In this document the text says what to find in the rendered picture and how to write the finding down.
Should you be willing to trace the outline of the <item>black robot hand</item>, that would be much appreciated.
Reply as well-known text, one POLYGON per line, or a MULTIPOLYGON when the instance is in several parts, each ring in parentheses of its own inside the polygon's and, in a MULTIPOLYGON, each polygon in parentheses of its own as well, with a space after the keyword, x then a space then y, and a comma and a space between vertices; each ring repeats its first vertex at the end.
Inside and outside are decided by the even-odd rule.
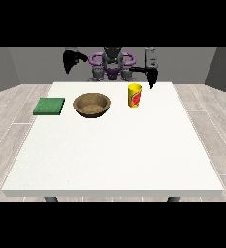
POLYGON ((147 81, 149 83, 149 87, 153 88, 154 84, 157 81, 158 77, 158 70, 156 68, 148 68, 148 67, 131 67, 130 68, 131 72, 138 72, 138 73, 143 73, 147 76, 147 81))
POLYGON ((67 74, 70 73, 71 69, 82 60, 86 62, 88 56, 80 53, 76 47, 66 47, 63 53, 63 64, 64 70, 67 74))

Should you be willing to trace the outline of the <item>yellow cup with melon print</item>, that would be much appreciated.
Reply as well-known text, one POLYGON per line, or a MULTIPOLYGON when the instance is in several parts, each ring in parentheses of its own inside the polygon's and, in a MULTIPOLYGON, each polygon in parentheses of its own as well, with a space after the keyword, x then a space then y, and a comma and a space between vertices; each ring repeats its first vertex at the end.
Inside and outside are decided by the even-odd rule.
POLYGON ((141 94, 142 87, 138 83, 128 85, 128 106, 130 108, 137 108, 139 106, 141 94))

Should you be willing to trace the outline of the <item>brown wooden bowl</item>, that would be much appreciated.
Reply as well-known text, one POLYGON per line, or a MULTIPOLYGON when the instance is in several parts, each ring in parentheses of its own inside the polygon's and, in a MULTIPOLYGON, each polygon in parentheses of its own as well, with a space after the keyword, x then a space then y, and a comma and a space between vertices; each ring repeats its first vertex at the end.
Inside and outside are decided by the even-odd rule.
POLYGON ((110 99, 101 93, 85 93, 73 102, 75 111, 85 118, 101 117, 110 105, 110 99))

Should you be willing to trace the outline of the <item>green square pad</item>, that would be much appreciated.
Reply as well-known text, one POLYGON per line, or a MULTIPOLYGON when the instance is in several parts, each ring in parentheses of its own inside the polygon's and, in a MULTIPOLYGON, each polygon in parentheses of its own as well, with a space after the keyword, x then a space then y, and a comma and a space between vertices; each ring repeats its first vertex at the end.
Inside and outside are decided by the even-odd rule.
POLYGON ((59 115, 65 103, 64 98, 41 98, 33 110, 34 115, 59 115))

